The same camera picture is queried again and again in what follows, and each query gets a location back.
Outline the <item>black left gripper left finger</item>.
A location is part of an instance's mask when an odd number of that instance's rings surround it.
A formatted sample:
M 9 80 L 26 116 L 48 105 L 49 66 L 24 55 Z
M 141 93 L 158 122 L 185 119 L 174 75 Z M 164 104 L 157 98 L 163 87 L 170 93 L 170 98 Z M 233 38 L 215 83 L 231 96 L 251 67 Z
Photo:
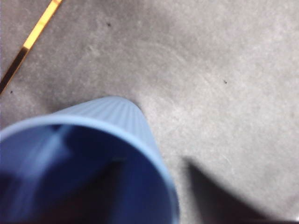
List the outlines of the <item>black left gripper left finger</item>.
M 48 213 L 48 224 L 106 224 L 124 160 L 109 163 L 90 182 L 72 192 Z

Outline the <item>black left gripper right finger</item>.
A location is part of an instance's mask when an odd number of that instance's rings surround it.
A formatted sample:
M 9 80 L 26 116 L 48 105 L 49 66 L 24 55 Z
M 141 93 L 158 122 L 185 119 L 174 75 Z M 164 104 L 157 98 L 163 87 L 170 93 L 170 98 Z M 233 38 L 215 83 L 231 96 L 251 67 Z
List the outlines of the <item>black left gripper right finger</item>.
M 192 197 L 204 224 L 279 224 L 234 196 L 187 160 Z

